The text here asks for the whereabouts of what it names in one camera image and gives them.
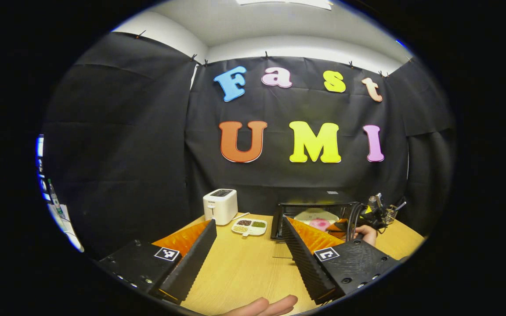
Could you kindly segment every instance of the ceiling light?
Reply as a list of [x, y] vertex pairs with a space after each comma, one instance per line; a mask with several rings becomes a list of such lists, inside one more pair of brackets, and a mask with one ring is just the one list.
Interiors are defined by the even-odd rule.
[[289, 4], [305, 4], [307, 6], [322, 8], [331, 11], [331, 3], [328, 0], [235, 0], [237, 4], [264, 4], [267, 2], [284, 2]]

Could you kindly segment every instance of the yellow letter m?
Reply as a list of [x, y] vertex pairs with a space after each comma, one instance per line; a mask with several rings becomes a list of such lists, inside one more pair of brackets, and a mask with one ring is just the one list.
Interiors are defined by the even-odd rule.
[[294, 130], [294, 153], [290, 156], [291, 162], [307, 162], [304, 146], [312, 162], [318, 159], [322, 148], [322, 162], [341, 162], [337, 148], [337, 131], [339, 130], [337, 124], [323, 124], [317, 136], [306, 122], [290, 122], [289, 126]]

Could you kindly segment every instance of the black curtain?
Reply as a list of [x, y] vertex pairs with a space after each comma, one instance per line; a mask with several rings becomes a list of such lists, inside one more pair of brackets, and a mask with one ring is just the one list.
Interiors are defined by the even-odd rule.
[[112, 32], [56, 88], [44, 172], [89, 256], [155, 241], [191, 220], [183, 146], [196, 65], [165, 44]]
[[[213, 79], [237, 66], [243, 74], [245, 94], [224, 102], [224, 92]], [[285, 68], [291, 73], [290, 88], [261, 82], [265, 69]], [[323, 72], [343, 75], [346, 90], [330, 92]], [[361, 82], [371, 78], [378, 84], [382, 102], [369, 96]], [[385, 78], [361, 68], [337, 62], [301, 57], [255, 57], [226, 60], [199, 66], [189, 98], [185, 128], [189, 196], [193, 216], [202, 214], [202, 197], [217, 188], [237, 190], [239, 210], [272, 215], [281, 192], [340, 190], [357, 201], [381, 192], [388, 204], [403, 196], [408, 169], [408, 142], [402, 113], [393, 106]], [[250, 121], [265, 121], [263, 151], [249, 163], [230, 162], [220, 152], [219, 124], [243, 124], [237, 138], [242, 151], [251, 145]], [[325, 122], [339, 126], [337, 144], [341, 162], [290, 162], [293, 154], [292, 121], [304, 121], [314, 134]], [[369, 162], [365, 125], [380, 127], [382, 162]]]
[[456, 130], [447, 96], [427, 68], [406, 62], [386, 80], [409, 144], [407, 205], [397, 218], [428, 236], [444, 210], [456, 160]]

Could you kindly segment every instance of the table surface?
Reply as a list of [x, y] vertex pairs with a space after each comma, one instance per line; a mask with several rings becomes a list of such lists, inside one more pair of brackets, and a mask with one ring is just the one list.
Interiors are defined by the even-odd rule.
[[[248, 214], [243, 218], [265, 220], [267, 231], [261, 236], [243, 237], [231, 231], [235, 220], [225, 226], [216, 226], [216, 240], [181, 306], [213, 316], [247, 305], [257, 298], [263, 297], [273, 303], [293, 294], [298, 297], [298, 303], [286, 315], [316, 308], [286, 244], [271, 240], [273, 217]], [[200, 222], [204, 222], [204, 215], [181, 230]], [[378, 235], [376, 248], [399, 260], [412, 254], [423, 239], [395, 220]]]

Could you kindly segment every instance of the ceiling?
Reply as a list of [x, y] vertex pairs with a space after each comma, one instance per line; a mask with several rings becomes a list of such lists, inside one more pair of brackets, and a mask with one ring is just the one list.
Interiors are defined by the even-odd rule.
[[361, 14], [335, 1], [332, 10], [305, 4], [241, 6], [235, 0], [169, 0], [149, 10], [177, 22], [209, 47], [260, 36], [317, 36], [370, 48], [401, 63], [412, 55]]

